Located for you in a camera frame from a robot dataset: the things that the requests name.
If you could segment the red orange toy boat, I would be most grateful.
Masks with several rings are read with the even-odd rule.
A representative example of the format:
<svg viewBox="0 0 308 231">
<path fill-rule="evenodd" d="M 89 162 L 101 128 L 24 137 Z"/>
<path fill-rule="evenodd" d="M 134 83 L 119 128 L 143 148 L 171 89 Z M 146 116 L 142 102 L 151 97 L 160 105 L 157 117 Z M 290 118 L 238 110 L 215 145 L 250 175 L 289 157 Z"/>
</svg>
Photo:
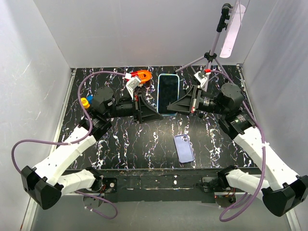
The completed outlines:
<svg viewBox="0 0 308 231">
<path fill-rule="evenodd" d="M 132 77 L 138 77 L 141 82 L 140 84 L 145 84 L 146 82 L 150 81 L 152 78 L 152 74 L 148 70 L 139 70 L 135 72 L 131 72 Z"/>
</svg>

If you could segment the white light bar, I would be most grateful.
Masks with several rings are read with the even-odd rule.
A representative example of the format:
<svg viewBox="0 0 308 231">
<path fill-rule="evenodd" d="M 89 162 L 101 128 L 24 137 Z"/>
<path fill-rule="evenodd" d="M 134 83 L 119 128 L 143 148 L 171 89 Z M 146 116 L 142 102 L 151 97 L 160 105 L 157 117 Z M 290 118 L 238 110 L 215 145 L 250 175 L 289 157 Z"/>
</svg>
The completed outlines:
<svg viewBox="0 0 308 231">
<path fill-rule="evenodd" d="M 220 58 L 229 58 L 231 56 L 239 30 L 242 27 L 242 20 L 245 11 L 246 7 L 241 4 L 240 0 L 237 0 L 231 11 L 231 17 L 227 25 L 226 37 L 219 55 Z"/>
</svg>

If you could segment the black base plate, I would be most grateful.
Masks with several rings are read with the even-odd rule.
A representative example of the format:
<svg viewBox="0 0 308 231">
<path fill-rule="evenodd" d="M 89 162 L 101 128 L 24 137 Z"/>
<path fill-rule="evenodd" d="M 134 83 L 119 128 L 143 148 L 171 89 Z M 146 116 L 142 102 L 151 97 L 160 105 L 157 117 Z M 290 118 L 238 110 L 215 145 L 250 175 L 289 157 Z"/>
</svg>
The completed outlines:
<svg viewBox="0 0 308 231">
<path fill-rule="evenodd" d="M 220 169 L 101 169 L 104 178 L 116 179 L 115 192 L 104 196 L 111 202 L 201 201 L 214 203 L 214 193 L 199 184 L 217 177 Z"/>
</svg>

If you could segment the yellow toy block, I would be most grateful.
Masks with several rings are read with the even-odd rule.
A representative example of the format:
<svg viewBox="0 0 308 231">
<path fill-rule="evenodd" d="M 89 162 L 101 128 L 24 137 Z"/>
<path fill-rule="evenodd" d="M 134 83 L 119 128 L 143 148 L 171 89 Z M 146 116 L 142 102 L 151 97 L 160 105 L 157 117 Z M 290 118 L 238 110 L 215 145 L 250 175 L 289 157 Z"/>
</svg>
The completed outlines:
<svg viewBox="0 0 308 231">
<path fill-rule="evenodd" d="M 82 106 L 83 106 L 85 109 L 90 108 L 90 102 L 88 101 L 87 98 L 81 98 L 80 101 L 81 101 Z"/>
</svg>

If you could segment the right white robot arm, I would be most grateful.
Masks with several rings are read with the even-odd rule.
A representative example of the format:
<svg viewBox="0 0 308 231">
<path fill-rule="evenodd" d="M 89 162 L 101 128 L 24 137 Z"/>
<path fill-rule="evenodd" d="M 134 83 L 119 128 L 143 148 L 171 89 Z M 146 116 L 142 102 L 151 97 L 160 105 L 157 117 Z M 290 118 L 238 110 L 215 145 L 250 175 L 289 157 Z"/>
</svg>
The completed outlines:
<svg viewBox="0 0 308 231">
<path fill-rule="evenodd" d="M 216 179 L 206 186 L 213 190 L 239 189 L 258 198 L 274 215 L 281 217 L 308 195 L 308 177 L 300 176 L 288 167 L 270 145 L 252 118 L 240 109 L 244 97 L 233 83 L 221 87 L 217 96 L 192 86 L 185 96 L 167 108 L 181 114 L 193 115 L 197 111 L 220 115 L 220 128 L 245 152 L 261 170 L 260 178 L 228 166 L 218 172 Z"/>
</svg>

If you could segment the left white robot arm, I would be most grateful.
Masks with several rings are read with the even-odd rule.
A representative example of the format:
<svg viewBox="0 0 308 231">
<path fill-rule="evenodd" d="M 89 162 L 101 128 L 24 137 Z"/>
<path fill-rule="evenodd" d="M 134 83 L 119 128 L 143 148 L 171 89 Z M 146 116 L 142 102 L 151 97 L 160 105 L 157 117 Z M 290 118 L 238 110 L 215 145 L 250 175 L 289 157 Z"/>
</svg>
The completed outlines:
<svg viewBox="0 0 308 231">
<path fill-rule="evenodd" d="M 147 103 L 140 91 L 116 101 L 110 87 L 96 90 L 87 112 L 90 119 L 82 119 L 73 130 L 67 138 L 70 145 L 60 145 L 43 161 L 34 167 L 26 166 L 21 171 L 24 190 L 44 210 L 54 206 L 65 194 L 81 189 L 93 193 L 101 190 L 103 176 L 92 167 L 69 175 L 64 175 L 64 172 L 107 133 L 112 126 L 112 118 L 131 116 L 134 122 L 140 124 L 163 118 Z M 78 140 L 78 143 L 73 144 L 73 140 Z"/>
</svg>

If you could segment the phone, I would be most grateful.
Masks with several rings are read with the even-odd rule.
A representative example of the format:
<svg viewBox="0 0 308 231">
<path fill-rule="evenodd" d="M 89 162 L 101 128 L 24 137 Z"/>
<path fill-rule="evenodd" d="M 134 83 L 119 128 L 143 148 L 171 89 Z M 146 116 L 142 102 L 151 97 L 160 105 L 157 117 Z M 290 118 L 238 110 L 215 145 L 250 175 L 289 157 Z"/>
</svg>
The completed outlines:
<svg viewBox="0 0 308 231">
<path fill-rule="evenodd" d="M 157 112 L 162 116 L 175 116 L 167 107 L 179 99 L 180 78 L 176 74 L 160 74 L 157 86 Z"/>
</svg>

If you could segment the blue toy block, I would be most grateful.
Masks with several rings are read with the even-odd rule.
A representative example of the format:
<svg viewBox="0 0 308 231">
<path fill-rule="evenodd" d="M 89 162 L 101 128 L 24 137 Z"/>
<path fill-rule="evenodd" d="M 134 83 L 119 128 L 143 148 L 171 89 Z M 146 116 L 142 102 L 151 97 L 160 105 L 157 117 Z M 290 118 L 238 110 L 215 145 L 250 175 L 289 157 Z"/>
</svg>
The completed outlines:
<svg viewBox="0 0 308 231">
<path fill-rule="evenodd" d="M 87 97 L 87 100 L 88 100 L 89 103 L 92 102 L 92 99 L 93 99 L 93 95 L 89 95 L 89 96 Z"/>
</svg>

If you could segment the aluminium frame rail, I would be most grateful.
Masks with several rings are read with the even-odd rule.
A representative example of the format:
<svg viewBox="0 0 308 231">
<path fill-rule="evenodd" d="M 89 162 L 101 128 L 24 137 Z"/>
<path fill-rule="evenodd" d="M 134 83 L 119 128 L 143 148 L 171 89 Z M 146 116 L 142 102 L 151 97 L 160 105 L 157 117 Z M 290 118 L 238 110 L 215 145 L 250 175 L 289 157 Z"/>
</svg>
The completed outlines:
<svg viewBox="0 0 308 231">
<path fill-rule="evenodd" d="M 38 183 L 35 186 L 35 191 L 32 196 L 30 196 L 30 200 L 26 209 L 24 221 L 20 230 L 29 231 L 31 229 L 34 214 L 37 207 L 44 207 L 49 209 L 55 203 L 57 203 L 59 197 L 61 196 L 60 192 L 56 192 L 52 187 L 57 183 L 60 175 L 64 173 L 65 168 L 69 163 L 73 161 L 73 157 L 75 156 L 75 152 L 71 147 L 65 147 L 62 143 L 58 143 L 58 139 L 60 136 L 61 127 L 63 124 L 64 114 L 67 108 L 69 95 L 73 86 L 73 82 L 76 75 L 76 69 L 72 70 L 72 74 L 70 77 L 68 90 L 64 98 L 64 103 L 61 109 L 59 122 L 56 128 L 56 133 L 53 139 L 54 145 L 60 145 L 60 150 L 56 150 L 56 147 L 52 147 L 49 155 L 43 161 L 39 162 L 35 165 L 36 171 L 35 173 L 40 176 L 43 180 L 46 180 L 45 185 L 48 189 L 51 189 L 52 194 L 56 196 L 56 199 L 52 199 L 49 196 L 49 193 L 46 191 L 46 188 L 41 186 L 41 183 Z"/>
</svg>

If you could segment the lilac phone case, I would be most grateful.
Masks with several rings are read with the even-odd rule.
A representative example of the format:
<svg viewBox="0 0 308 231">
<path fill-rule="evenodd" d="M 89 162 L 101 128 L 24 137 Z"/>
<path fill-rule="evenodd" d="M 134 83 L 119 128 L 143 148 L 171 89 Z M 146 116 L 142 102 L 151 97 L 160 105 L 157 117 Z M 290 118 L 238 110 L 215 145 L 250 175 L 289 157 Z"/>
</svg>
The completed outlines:
<svg viewBox="0 0 308 231">
<path fill-rule="evenodd" d="M 187 134 L 174 136 L 174 143 L 178 155 L 179 162 L 186 164 L 194 161 L 192 147 Z"/>
</svg>

